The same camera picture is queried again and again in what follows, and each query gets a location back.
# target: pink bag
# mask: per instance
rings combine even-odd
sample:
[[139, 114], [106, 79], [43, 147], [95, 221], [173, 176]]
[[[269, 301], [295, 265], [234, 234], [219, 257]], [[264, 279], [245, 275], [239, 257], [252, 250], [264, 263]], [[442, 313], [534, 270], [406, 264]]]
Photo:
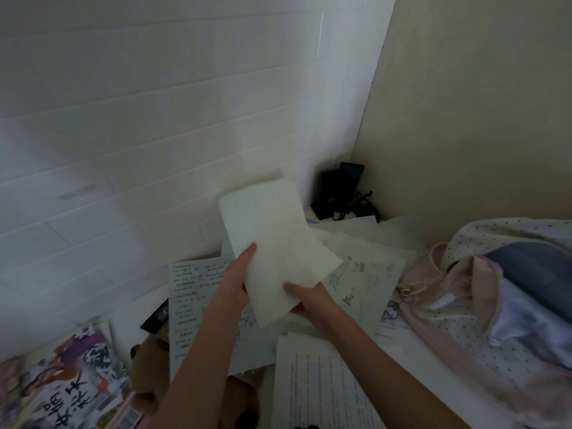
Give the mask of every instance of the pink bag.
[[500, 267], [480, 254], [448, 272], [447, 244], [435, 245], [401, 283], [400, 305], [411, 328], [466, 382], [518, 421], [539, 429], [572, 427], [572, 374], [537, 359], [515, 340], [491, 346], [500, 310]]

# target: teddy bear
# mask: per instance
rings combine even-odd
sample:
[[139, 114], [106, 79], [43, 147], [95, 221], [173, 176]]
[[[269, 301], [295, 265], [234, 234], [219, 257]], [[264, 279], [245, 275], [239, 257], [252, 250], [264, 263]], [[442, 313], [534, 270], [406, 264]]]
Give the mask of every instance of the teddy bear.
[[[169, 389], [169, 343], [149, 335], [142, 344], [133, 346], [131, 359], [132, 406], [144, 415], [154, 415]], [[256, 385], [263, 373], [226, 379], [218, 429], [256, 428], [260, 416]]]

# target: magazine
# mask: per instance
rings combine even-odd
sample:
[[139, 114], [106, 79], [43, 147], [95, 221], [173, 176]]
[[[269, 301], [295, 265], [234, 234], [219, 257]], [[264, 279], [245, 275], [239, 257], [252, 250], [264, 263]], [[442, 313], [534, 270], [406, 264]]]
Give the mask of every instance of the magazine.
[[103, 428], [100, 417], [117, 412], [130, 394], [125, 366], [93, 323], [0, 369], [2, 429]]

